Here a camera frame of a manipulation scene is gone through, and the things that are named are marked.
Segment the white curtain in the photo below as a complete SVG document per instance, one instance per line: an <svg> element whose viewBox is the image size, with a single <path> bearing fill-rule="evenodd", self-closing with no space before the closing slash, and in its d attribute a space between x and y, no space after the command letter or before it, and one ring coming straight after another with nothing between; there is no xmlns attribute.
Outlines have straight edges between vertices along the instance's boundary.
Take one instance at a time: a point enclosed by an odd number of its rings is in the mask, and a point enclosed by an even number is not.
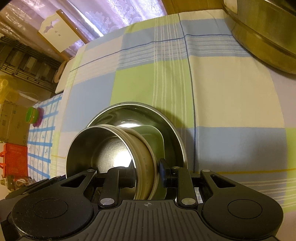
<svg viewBox="0 0 296 241"><path fill-rule="evenodd" d="M12 0L0 11L0 33L62 61L38 35L42 21L62 9L90 40L130 24L166 15L161 0ZM74 56L77 41L66 51Z"/></svg>

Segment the chair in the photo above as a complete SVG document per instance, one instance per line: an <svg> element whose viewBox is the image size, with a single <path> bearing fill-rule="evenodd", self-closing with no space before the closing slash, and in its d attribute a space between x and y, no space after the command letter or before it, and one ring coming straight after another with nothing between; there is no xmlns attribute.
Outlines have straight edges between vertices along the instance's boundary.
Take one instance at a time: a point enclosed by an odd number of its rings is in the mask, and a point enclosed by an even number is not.
<svg viewBox="0 0 296 241"><path fill-rule="evenodd" d="M66 48L79 39L85 44L89 43L89 40L61 9L41 23L38 35L67 62L70 56L64 51Z"/></svg>

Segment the tablecloth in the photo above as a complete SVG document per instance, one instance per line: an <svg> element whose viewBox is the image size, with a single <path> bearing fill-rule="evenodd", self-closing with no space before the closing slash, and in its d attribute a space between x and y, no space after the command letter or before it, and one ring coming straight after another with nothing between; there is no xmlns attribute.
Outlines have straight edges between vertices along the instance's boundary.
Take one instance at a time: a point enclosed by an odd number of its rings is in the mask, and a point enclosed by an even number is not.
<svg viewBox="0 0 296 241"><path fill-rule="evenodd" d="M28 175L36 181L50 178L50 153L53 143L56 116L63 94L34 105L44 110L41 124L30 125L28 135Z"/></svg>
<svg viewBox="0 0 296 241"><path fill-rule="evenodd" d="M97 113L143 102L176 126L190 171L211 169L295 215L295 76L252 57L224 17L222 10L164 16L80 48L61 100L50 176L65 173L71 141Z"/></svg>

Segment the wooden floor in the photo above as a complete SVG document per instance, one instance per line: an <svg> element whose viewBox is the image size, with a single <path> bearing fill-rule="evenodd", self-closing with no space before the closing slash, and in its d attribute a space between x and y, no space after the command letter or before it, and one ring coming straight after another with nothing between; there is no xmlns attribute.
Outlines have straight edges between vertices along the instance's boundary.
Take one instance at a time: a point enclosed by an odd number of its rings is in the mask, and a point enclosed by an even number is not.
<svg viewBox="0 0 296 241"><path fill-rule="evenodd" d="M223 0L162 0L167 14L206 9L221 9Z"/></svg>

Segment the blue checkered cloth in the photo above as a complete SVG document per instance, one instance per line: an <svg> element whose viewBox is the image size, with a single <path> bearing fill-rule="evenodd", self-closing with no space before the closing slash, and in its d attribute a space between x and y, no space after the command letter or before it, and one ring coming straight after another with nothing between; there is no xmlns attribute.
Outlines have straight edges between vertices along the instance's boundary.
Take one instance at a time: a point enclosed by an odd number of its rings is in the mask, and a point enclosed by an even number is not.
<svg viewBox="0 0 296 241"><path fill-rule="evenodd" d="M40 126L30 125L28 136L28 175L36 181L50 178L50 151L62 96L63 93L34 105L44 110Z"/></svg>

